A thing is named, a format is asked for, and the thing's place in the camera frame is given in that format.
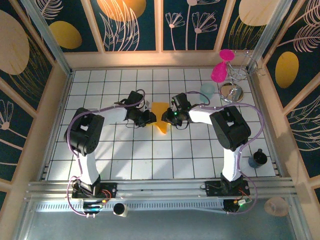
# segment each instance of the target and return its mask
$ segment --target small cylinder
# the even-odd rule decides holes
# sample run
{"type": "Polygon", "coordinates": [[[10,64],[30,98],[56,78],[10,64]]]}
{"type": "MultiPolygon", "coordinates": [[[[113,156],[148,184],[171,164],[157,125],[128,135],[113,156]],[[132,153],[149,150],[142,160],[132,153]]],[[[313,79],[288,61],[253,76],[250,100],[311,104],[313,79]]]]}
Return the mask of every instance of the small cylinder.
{"type": "Polygon", "coordinates": [[[262,165],[266,164],[267,161],[267,156],[262,152],[262,149],[260,148],[251,157],[249,157],[249,165],[254,169],[260,168],[262,165]]]}
{"type": "Polygon", "coordinates": [[[113,207],[113,214],[125,218],[128,214],[128,209],[129,208],[127,207],[127,205],[123,203],[117,203],[113,207]]]}

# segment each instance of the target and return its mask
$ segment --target beige circle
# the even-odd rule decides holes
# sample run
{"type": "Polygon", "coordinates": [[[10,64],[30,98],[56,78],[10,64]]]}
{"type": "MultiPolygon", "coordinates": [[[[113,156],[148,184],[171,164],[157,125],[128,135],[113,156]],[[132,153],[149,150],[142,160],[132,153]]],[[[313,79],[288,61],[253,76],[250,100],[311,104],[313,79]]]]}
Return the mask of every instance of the beige circle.
{"type": "Polygon", "coordinates": [[[248,26],[266,25],[269,23],[279,1],[281,0],[241,0],[239,17],[248,26]]]}
{"type": "Polygon", "coordinates": [[[275,196],[265,202],[264,210],[272,216],[284,217],[289,213],[289,205],[282,197],[275,196]]]}
{"type": "Polygon", "coordinates": [[[0,10],[0,69],[10,75],[18,75],[29,61],[28,36],[20,23],[0,10]]]}

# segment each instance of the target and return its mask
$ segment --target dark blue mug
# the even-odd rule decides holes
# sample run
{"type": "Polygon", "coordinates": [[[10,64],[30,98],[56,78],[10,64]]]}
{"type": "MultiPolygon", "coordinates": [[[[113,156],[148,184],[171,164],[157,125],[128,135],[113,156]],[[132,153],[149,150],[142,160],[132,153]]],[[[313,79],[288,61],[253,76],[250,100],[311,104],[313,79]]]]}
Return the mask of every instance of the dark blue mug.
{"type": "Polygon", "coordinates": [[[262,149],[259,148],[257,152],[249,157],[249,166],[257,169],[266,164],[267,160],[267,156],[262,152],[262,149]]]}

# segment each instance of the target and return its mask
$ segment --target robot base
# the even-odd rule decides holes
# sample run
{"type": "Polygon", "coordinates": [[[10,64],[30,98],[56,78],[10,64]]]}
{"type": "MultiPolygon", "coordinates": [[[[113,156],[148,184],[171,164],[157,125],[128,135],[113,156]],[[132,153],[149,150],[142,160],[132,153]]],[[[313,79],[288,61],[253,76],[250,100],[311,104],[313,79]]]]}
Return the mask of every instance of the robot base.
{"type": "Polygon", "coordinates": [[[239,189],[248,196],[250,195],[248,181],[246,180],[241,181],[237,187],[230,189],[227,194],[223,191],[221,180],[205,181],[204,185],[207,197],[241,197],[242,193],[239,189]]]}
{"type": "Polygon", "coordinates": [[[73,199],[105,199],[106,195],[101,190],[108,190],[111,194],[111,198],[115,198],[117,194],[117,183],[99,183],[100,191],[95,195],[90,194],[88,191],[79,186],[78,182],[73,185],[72,198],[73,199]]]}

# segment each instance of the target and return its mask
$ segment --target light blue cup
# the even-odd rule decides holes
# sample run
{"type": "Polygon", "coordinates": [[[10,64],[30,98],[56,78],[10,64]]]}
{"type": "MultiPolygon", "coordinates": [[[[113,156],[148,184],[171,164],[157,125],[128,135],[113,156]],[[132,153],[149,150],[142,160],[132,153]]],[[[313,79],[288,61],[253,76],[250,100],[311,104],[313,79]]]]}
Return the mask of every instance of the light blue cup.
{"type": "MultiPolygon", "coordinates": [[[[200,93],[206,95],[208,99],[212,98],[212,96],[214,95],[214,92],[215,92],[215,86],[213,85],[213,83],[204,83],[201,85],[200,93]]],[[[208,103],[208,100],[202,95],[200,95],[200,101],[205,104],[208,103]]]]}

